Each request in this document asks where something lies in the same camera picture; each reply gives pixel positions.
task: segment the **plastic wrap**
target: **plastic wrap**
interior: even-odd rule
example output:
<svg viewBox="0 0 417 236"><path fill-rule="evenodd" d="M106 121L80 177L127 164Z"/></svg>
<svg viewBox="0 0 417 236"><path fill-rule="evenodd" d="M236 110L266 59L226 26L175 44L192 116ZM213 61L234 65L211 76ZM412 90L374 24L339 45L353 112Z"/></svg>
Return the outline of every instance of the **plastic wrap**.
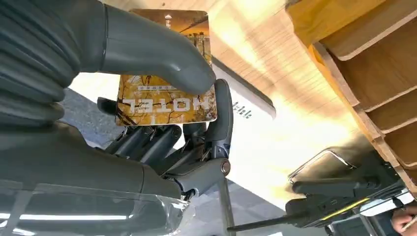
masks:
<svg viewBox="0 0 417 236"><path fill-rule="evenodd" d="M158 195L49 184L33 190L0 184L0 234L77 236L175 235L189 202Z"/></svg>

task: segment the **robotic hand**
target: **robotic hand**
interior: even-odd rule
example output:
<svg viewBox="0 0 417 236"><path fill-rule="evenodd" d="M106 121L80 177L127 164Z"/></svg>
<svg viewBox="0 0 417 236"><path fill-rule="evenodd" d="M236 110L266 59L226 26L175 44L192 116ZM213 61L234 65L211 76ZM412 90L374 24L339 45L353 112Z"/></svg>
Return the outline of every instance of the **robotic hand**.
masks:
<svg viewBox="0 0 417 236"><path fill-rule="evenodd" d="M177 126L148 127L150 133L132 128L107 150L91 148L75 127L58 121L64 111L57 102L79 72L153 74L192 94L207 91L215 74L183 36L99 1L0 2L1 234L164 235L176 229L182 211L167 219L161 205L144 196L189 199L228 173L233 113L227 83L215 83L218 119L207 131L203 124L185 125L186 145L169 156ZM133 202L119 193L141 197ZM114 212L129 217L83 221L86 214Z"/></svg>

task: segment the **human hand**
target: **human hand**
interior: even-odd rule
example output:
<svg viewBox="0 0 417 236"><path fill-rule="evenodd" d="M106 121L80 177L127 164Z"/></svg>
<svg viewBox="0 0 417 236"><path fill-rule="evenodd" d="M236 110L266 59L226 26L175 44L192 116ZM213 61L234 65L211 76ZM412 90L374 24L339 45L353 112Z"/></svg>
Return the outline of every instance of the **human hand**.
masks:
<svg viewBox="0 0 417 236"><path fill-rule="evenodd" d="M417 215L417 206L407 206L405 209L396 210L391 219L392 227L402 236L417 236L417 223L403 230L403 227L412 220L414 215Z"/></svg>

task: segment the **gray robotic arm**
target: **gray robotic arm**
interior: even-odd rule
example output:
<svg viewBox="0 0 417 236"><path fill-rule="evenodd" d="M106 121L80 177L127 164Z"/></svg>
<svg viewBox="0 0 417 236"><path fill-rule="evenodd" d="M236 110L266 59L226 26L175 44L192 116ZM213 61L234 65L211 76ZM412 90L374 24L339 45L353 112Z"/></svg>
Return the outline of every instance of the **gray robotic arm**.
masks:
<svg viewBox="0 0 417 236"><path fill-rule="evenodd" d="M225 158L219 161L214 155L201 163L177 165L177 161L172 161L174 166L168 165L161 175L141 162L88 147L75 127L57 121L63 116L63 108L57 102L63 100L63 89L79 72L96 71L154 74L193 94L205 92L215 81L213 71L188 40L139 16L96 0L0 0L1 183L12 183L20 192L39 190L40 186L70 186L179 199L181 193L189 190L201 193L216 182L215 178L204 179L207 173L211 174L213 164L217 165L219 176L223 175L219 169ZM224 81L218 83L228 92ZM216 98L219 104L231 104L228 93L219 92ZM227 122L209 126L208 134L211 134L202 147L205 153L213 147L228 151L233 117L230 118L230 113L222 119L221 113L219 110L218 120ZM216 128L220 124L228 127ZM224 128L228 130L226 136L223 134L226 141L215 135ZM16 201L12 206L5 204L13 201L0 201L0 210L11 211L10 219L19 219L25 204L31 201L35 206L43 206L39 212L54 210L48 208L44 199L32 197L26 203ZM66 203L72 204L72 211L78 213L86 210L83 205L91 205L89 200L84 204L80 200ZM143 217L144 222L164 225L164 215L157 214L158 206L143 209L149 212ZM7 235L6 231L13 230L17 222L9 220L2 234ZM35 226L30 220L21 225L50 227L48 224ZM88 225L66 225L79 229L75 230L79 234L92 235L105 234L106 224L102 226L91 231ZM133 228L140 231L137 225ZM112 224L111 232L117 234L129 229L128 224Z"/></svg>

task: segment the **gray floor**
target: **gray floor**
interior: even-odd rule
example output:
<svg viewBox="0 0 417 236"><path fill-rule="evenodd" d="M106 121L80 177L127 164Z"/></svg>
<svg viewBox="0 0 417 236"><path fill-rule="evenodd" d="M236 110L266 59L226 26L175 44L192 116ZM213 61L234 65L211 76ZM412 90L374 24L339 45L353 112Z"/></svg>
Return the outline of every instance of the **gray floor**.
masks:
<svg viewBox="0 0 417 236"><path fill-rule="evenodd" d="M62 102L65 107L64 121L76 126L86 140L102 147L107 146L122 130L115 125L114 117L99 112L96 104L67 89ZM178 236L221 236L224 235L217 187L204 195L192 199L195 216L177 232ZM271 219L285 214L276 206L266 202L239 185L230 182L229 190L236 224ZM238 233L238 236L325 236L323 229L298 229L290 225L268 227Z"/></svg>

